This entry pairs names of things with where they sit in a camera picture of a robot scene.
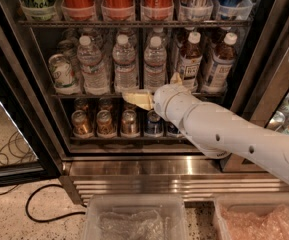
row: beverage cooler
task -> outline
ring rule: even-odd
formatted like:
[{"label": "beverage cooler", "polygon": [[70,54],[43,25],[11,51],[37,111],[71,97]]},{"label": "beverage cooler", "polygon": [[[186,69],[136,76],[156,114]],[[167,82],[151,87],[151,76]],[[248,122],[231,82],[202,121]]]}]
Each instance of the beverage cooler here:
[{"label": "beverage cooler", "polygon": [[[179,73],[199,100],[289,135],[289,0],[83,1],[0,0],[0,104],[37,157],[0,167],[0,186],[59,178],[76,204],[94,194],[177,193],[191,202],[221,193],[289,192],[289,184],[237,154],[205,156],[174,125],[122,97],[148,89],[144,54],[155,30],[167,40],[165,84]],[[202,53],[187,79],[172,51],[185,28],[199,33]],[[135,75],[123,82],[129,73],[119,71],[123,59],[116,66],[113,50],[117,33],[130,31],[137,46],[124,61]],[[235,59],[224,84],[208,85],[208,51],[227,32],[237,37]],[[96,43],[93,57],[103,54],[92,72],[77,58],[82,35]],[[71,70],[60,76],[65,66]],[[95,79],[101,71],[104,77]]]}]

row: pink plastic wrap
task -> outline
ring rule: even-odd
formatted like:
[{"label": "pink plastic wrap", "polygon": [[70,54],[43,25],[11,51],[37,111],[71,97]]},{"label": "pink plastic wrap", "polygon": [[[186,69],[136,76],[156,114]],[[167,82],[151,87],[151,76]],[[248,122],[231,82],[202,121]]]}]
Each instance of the pink plastic wrap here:
[{"label": "pink plastic wrap", "polygon": [[224,207],[221,214],[232,240],[289,240],[289,207],[284,204],[265,216],[228,211]]}]

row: speckled floor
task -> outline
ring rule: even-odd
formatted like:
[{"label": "speckled floor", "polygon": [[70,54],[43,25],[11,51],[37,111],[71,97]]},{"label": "speckled floor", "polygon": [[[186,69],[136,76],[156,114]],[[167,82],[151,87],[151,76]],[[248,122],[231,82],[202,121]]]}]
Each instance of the speckled floor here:
[{"label": "speckled floor", "polygon": [[[4,156],[0,157],[0,165],[1,162],[21,163],[34,159],[33,154],[26,154],[28,147],[23,141],[15,139],[15,149],[14,146],[9,149],[7,143],[12,136],[16,138],[16,133],[15,126],[0,108],[0,151],[7,153],[9,157],[8,160]],[[0,240],[81,239],[85,215],[74,215],[49,223],[34,222],[26,215],[25,205],[30,195],[48,184],[60,183],[57,179],[28,183],[17,186],[7,194],[0,195]],[[13,187],[0,188],[0,193],[7,192],[11,188]],[[86,208],[74,205],[63,189],[50,187],[33,197],[29,211],[34,218],[47,220],[67,213],[85,212]],[[216,232],[212,226],[214,214],[212,203],[192,203],[186,211],[189,240],[216,240]]]}]

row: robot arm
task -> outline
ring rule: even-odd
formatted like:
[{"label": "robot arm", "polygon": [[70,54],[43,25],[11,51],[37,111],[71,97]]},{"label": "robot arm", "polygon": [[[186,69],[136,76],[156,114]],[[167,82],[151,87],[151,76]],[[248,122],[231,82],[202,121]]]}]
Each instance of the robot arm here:
[{"label": "robot arm", "polygon": [[182,85],[154,94],[154,110],[204,155],[242,156],[289,184],[289,136],[254,125],[219,105],[202,102]]}]

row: refrigerator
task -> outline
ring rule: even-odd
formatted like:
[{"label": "refrigerator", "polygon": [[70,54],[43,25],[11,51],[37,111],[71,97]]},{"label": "refrigerator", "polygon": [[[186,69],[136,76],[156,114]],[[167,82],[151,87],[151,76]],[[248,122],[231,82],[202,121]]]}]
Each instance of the refrigerator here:
[{"label": "refrigerator", "polygon": [[[54,19],[38,21],[25,14],[21,0],[0,0],[0,104],[37,158],[1,166],[0,186],[58,178],[76,204],[87,203],[95,194],[177,193],[191,202],[210,200],[221,193],[289,192],[288,184],[247,159],[235,154],[210,159],[187,139],[168,136],[166,122],[161,136],[146,136],[144,110],[137,110],[139,136],[122,136],[121,94],[113,87],[105,95],[58,93],[48,64],[58,53],[63,31],[69,28],[97,28],[104,33],[114,33],[121,27],[135,29],[141,74],[143,47],[150,29],[167,29],[172,41],[175,31],[184,27],[194,26],[202,34],[231,27],[239,37],[238,58],[227,78],[227,89],[209,94],[197,87],[192,94],[268,127],[289,94],[289,0],[248,0],[251,10],[244,17],[223,20],[212,14],[194,21],[180,17],[178,0],[174,0],[172,17],[164,21],[144,20],[141,0],[135,0],[135,15],[129,21],[101,17],[73,21],[63,14],[61,1],[55,1]],[[99,15],[101,9],[95,8]],[[139,88],[143,88],[141,77]],[[93,123],[100,99],[113,101],[117,126],[114,138],[96,133],[86,139],[74,135],[71,116],[78,98],[88,99]]]}]

